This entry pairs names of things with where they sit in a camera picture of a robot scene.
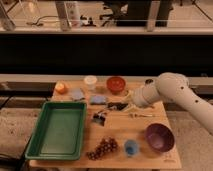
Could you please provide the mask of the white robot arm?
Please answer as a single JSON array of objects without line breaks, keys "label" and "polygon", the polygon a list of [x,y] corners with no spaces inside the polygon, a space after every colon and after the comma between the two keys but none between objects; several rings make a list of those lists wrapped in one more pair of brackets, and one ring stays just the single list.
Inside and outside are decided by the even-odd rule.
[{"label": "white robot arm", "polygon": [[213,105],[190,89],[189,80],[183,74],[162,73],[151,83],[130,90],[124,101],[139,108],[147,108],[163,99],[170,100],[188,111],[213,135]]}]

